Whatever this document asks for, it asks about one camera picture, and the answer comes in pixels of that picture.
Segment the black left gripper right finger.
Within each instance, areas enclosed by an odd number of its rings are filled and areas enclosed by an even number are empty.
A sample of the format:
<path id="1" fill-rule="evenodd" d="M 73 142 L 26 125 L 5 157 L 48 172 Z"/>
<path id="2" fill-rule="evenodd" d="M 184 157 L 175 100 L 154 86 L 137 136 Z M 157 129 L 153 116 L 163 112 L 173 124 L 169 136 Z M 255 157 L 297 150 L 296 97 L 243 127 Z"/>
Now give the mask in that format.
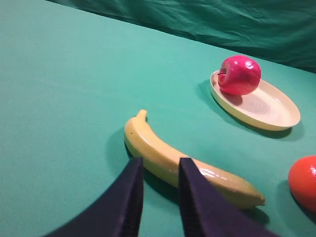
<path id="1" fill-rule="evenodd" d="M 226 201 L 191 158 L 180 158 L 178 190 L 186 237 L 276 236 Z"/>

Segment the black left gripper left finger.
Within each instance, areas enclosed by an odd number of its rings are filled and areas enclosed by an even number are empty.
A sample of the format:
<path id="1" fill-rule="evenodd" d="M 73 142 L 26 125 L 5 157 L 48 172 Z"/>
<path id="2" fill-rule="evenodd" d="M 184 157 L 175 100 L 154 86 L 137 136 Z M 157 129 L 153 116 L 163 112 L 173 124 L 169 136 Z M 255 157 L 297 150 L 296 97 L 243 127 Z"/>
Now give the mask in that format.
<path id="1" fill-rule="evenodd" d="M 47 236 L 137 237 L 143 198 L 143 159 L 132 158 L 91 206 Z"/>

